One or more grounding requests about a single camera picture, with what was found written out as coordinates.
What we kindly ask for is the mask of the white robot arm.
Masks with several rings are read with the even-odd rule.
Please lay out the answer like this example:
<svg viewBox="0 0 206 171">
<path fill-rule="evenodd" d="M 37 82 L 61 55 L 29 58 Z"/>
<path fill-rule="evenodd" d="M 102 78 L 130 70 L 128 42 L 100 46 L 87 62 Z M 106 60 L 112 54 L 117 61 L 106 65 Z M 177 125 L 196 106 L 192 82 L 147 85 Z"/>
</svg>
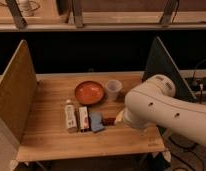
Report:
<svg viewBox="0 0 206 171">
<path fill-rule="evenodd" d="M 176 99 L 175 94 L 170 78 L 150 77 L 126 94 L 122 121 L 134 129 L 155 123 L 206 147 L 206 105 Z"/>
</svg>

